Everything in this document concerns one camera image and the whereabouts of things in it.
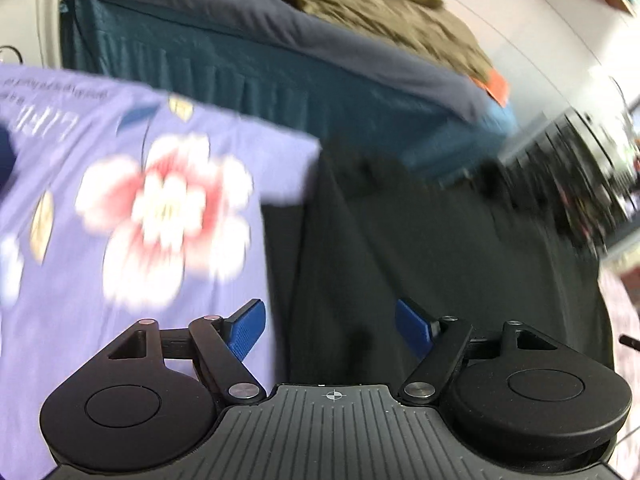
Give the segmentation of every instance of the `gray bedsheet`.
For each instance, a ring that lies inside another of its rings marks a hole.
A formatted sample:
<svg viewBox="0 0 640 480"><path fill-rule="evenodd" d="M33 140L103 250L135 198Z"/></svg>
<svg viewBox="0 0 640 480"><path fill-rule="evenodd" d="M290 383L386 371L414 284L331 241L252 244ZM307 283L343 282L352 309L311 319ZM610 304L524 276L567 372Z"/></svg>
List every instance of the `gray bedsheet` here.
<svg viewBox="0 0 640 480"><path fill-rule="evenodd" d="M443 105L475 123L487 98L466 76L383 41L366 38L293 9L281 0L132 0L167 7L233 28L259 41L314 56L374 81Z"/></svg>

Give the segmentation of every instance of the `teal fabric cover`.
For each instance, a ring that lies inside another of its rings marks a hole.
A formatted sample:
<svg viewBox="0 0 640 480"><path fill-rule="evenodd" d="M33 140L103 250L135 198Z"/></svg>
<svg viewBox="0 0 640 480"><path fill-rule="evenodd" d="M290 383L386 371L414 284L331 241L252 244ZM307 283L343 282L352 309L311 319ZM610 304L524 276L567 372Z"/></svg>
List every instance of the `teal fabric cover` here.
<svg viewBox="0 0 640 480"><path fill-rule="evenodd" d="M425 178L451 179L494 157L515 129L511 111L489 98L486 117L469 124L423 98L171 9L121 0L74 7L63 14L66 68L339 137L395 155Z"/></svg>

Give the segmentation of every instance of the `orange object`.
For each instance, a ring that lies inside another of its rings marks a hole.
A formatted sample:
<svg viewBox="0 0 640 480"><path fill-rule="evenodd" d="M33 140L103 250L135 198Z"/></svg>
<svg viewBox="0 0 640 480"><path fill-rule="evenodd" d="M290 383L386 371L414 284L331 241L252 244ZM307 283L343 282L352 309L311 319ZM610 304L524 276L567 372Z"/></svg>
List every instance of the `orange object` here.
<svg viewBox="0 0 640 480"><path fill-rule="evenodd" d="M502 108L507 105L509 101L509 83L507 83L507 80L503 78L495 68L492 68L489 72L489 81L486 84L473 77L471 81L476 83L480 88L485 89Z"/></svg>

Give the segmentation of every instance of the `brown crumpled garment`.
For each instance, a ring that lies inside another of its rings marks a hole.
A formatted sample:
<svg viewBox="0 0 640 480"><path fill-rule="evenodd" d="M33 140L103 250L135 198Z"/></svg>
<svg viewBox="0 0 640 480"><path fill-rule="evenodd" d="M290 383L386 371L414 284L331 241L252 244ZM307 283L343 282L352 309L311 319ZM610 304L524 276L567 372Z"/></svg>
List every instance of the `brown crumpled garment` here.
<svg viewBox="0 0 640 480"><path fill-rule="evenodd" d="M482 82L491 62L469 28L442 0L286 0L317 16L375 36Z"/></svg>

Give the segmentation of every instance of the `black cloth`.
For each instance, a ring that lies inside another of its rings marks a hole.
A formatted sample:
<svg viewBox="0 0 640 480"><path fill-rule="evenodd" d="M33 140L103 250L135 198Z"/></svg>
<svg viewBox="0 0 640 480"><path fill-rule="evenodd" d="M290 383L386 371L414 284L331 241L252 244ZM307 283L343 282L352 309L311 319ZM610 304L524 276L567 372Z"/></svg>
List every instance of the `black cloth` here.
<svg viewBox="0 0 640 480"><path fill-rule="evenodd" d="M263 213L293 383L397 388L417 365L395 328L402 297L477 332L517 319L613 366L597 260L471 190L325 149L306 206Z"/></svg>

